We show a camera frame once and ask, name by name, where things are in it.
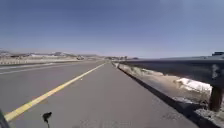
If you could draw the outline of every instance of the asphalt road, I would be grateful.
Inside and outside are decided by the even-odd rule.
[[[4,113],[103,62],[76,63],[0,75]],[[196,128],[172,107],[111,64],[94,70],[10,121],[16,128]]]

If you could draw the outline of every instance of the white line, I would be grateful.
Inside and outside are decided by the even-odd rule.
[[[50,67],[42,67],[42,68],[32,68],[32,69],[24,69],[24,70],[9,71],[9,72],[1,72],[0,75],[10,74],[10,73],[17,73],[17,72],[25,72],[25,71],[33,71],[33,70],[38,70],[38,69],[47,69],[47,68],[55,68],[55,67],[72,66],[72,65],[75,65],[75,64],[60,65],[60,66],[50,66]]]

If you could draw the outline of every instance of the sky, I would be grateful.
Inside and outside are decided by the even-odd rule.
[[[0,0],[0,48],[161,58],[224,51],[223,0]]]

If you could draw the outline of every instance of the guardrail post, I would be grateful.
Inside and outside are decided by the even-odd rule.
[[[209,101],[209,109],[215,112],[219,111],[222,105],[222,99],[223,99],[223,89],[213,86]]]

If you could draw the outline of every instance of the metal guardrail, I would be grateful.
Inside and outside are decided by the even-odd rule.
[[[224,60],[218,59],[155,59],[127,60],[117,63],[162,72],[196,81],[209,83],[212,93],[209,109],[219,111],[224,94]]]

